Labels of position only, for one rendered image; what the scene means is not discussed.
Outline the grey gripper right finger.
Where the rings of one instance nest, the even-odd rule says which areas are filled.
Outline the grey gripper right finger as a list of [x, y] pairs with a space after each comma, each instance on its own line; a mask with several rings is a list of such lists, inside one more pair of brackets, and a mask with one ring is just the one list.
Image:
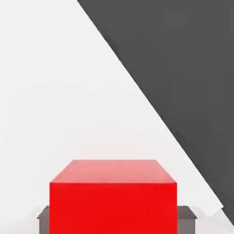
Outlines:
[[207, 216], [199, 208], [177, 206], [177, 234], [224, 234], [225, 219], [217, 212]]

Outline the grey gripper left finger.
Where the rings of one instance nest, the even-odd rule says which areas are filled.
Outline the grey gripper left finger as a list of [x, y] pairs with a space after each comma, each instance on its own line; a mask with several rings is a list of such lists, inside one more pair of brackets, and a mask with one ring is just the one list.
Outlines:
[[49, 234], [49, 205], [36, 207], [29, 214], [27, 234]]

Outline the small red cube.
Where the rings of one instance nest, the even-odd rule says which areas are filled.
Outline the small red cube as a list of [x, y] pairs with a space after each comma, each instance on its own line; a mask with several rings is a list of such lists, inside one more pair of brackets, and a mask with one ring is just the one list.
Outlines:
[[177, 234], [177, 183], [156, 160], [73, 160], [49, 184], [49, 234]]

